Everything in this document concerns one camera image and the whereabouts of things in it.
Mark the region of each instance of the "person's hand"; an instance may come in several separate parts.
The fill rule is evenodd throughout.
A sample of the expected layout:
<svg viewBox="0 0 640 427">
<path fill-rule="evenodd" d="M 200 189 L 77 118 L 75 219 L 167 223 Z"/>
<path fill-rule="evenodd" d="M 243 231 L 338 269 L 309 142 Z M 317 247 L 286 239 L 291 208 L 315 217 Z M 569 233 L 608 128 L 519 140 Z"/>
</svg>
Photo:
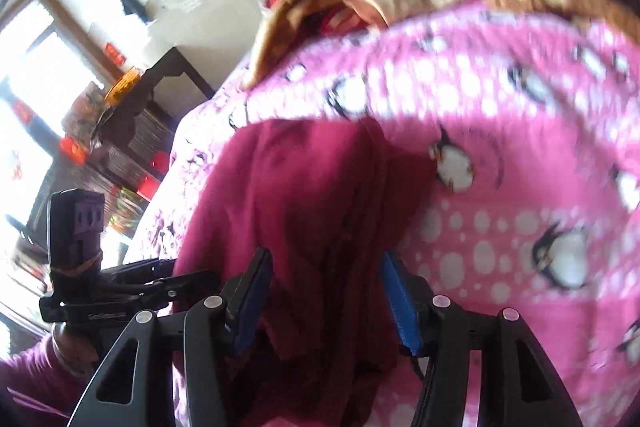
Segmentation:
<svg viewBox="0 0 640 427">
<path fill-rule="evenodd" d="M 94 362 L 98 360 L 98 353 L 91 342 L 61 323 L 54 325 L 52 336 L 56 358 L 63 367 L 76 377 L 91 377 Z"/>
</svg>

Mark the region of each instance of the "pink bedsheet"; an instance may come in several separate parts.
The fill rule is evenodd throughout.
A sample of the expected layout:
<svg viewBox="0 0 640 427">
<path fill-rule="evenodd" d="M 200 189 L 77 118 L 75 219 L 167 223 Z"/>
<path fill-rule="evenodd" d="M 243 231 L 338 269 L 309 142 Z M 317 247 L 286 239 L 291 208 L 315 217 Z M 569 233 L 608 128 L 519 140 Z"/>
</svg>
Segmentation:
<svg viewBox="0 0 640 427">
<path fill-rule="evenodd" d="M 465 308 L 518 309 L 585 426 L 616 424 L 640 387 L 638 48 L 601 24 L 581 34 L 474 2 L 309 42 L 250 93 L 236 89 L 245 71 L 182 120 L 127 261 L 177 254 L 234 127 L 370 114 L 438 160 L 434 197 L 398 247 L 408 268 Z M 478 388 L 473 358 L 465 426 Z M 408 427 L 419 390 L 400 360 L 368 425 Z"/>
</svg>

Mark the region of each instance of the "silver screw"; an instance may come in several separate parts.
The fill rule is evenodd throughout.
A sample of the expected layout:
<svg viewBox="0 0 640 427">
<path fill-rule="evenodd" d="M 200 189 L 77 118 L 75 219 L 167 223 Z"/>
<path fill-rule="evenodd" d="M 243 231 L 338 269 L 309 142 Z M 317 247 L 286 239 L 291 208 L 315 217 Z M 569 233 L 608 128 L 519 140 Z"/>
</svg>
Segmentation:
<svg viewBox="0 0 640 427">
<path fill-rule="evenodd" d="M 218 308 L 219 306 L 222 306 L 222 302 L 223 300 L 220 295 L 211 295 L 206 299 L 204 299 L 204 305 L 209 309 Z"/>
<path fill-rule="evenodd" d="M 142 310 L 138 315 L 136 315 L 136 322 L 140 324 L 148 323 L 152 318 L 154 318 L 154 314 L 149 310 Z"/>
<path fill-rule="evenodd" d="M 438 308 L 448 308 L 449 306 L 451 306 L 451 299 L 449 299 L 449 297 L 447 297 L 446 295 L 436 295 L 433 298 L 433 305 L 438 307 Z"/>
<path fill-rule="evenodd" d="M 520 314 L 513 308 L 505 308 L 502 310 L 502 316 L 510 322 L 515 322 L 520 318 Z"/>
</svg>

